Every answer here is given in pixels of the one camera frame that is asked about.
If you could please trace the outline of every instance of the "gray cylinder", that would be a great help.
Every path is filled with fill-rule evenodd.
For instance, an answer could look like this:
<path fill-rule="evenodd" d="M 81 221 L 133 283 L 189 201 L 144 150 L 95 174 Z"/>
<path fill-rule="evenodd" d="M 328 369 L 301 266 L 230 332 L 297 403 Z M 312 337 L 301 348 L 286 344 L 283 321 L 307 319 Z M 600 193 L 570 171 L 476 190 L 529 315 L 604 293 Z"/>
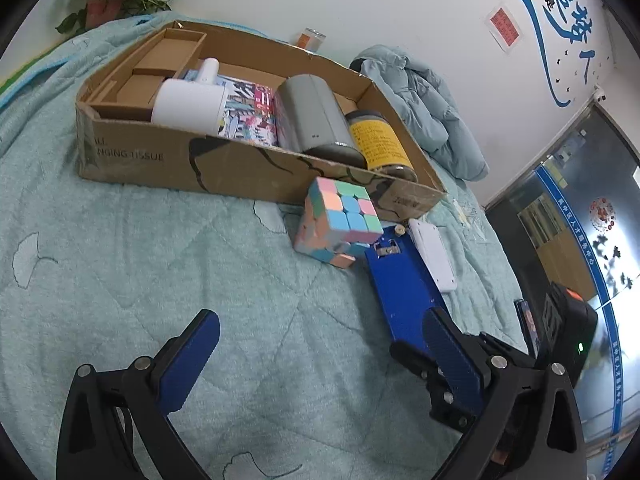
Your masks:
<path fill-rule="evenodd" d="M 276 90 L 274 108 L 281 148 L 366 169 L 334 93 L 321 77 L 290 77 Z"/>

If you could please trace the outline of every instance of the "yellow label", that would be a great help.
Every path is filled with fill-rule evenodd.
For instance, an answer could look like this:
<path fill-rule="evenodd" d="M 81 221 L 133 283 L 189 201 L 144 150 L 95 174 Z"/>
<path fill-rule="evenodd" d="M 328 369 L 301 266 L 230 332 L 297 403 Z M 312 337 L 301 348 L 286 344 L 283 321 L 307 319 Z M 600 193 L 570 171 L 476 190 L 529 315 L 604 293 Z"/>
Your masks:
<path fill-rule="evenodd" d="M 414 168 L 393 128 L 385 122 L 368 119 L 351 124 L 350 130 L 359 150 L 367 159 L 367 169 L 390 164 Z"/>

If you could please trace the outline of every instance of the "cardboard box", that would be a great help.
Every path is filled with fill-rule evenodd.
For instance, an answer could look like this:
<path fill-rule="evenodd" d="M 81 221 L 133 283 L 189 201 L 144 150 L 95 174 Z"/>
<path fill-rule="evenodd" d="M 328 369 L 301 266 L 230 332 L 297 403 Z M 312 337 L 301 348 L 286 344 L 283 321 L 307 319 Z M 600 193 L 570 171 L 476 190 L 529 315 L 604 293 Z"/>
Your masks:
<path fill-rule="evenodd" d="M 324 78 L 345 113 L 360 108 L 384 115 L 419 184 L 280 148 L 151 124 L 162 81 L 196 68 L 198 58 L 206 57 L 219 60 L 221 75 L 274 90 L 296 74 Z M 418 218 L 444 195 L 422 150 L 370 79 L 300 48 L 231 28 L 174 22 L 129 47 L 82 85 L 76 127 L 79 174 L 91 180 L 301 205 L 312 180 L 325 176 L 365 186 L 380 218 L 391 221 Z"/>

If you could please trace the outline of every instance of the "white cylindrical object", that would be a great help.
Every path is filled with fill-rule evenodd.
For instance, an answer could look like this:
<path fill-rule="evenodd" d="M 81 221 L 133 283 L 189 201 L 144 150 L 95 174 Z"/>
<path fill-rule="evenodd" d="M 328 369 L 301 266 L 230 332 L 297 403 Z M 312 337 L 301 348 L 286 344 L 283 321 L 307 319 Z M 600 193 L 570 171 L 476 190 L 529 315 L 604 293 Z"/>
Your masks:
<path fill-rule="evenodd" d="M 158 91 L 151 122 L 216 136 L 225 112 L 228 89 L 182 79 L 167 79 Z"/>
<path fill-rule="evenodd" d="M 220 63 L 218 63 L 218 60 L 215 57 L 207 57 L 207 59 L 202 62 L 200 70 L 198 70 L 198 75 L 195 79 L 196 83 L 200 83 L 202 85 L 215 85 L 219 68 Z"/>

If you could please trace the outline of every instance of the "metal clip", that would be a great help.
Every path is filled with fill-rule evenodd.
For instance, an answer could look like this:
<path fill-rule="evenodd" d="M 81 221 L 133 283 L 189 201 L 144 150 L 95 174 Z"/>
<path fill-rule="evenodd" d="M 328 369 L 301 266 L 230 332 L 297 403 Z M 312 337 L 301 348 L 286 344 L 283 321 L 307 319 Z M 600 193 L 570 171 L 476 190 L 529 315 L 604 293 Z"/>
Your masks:
<path fill-rule="evenodd" d="M 389 247 L 380 247 L 380 242 L 373 244 L 378 256 L 389 256 L 390 254 L 400 254 L 400 247 L 395 240 L 389 240 Z"/>

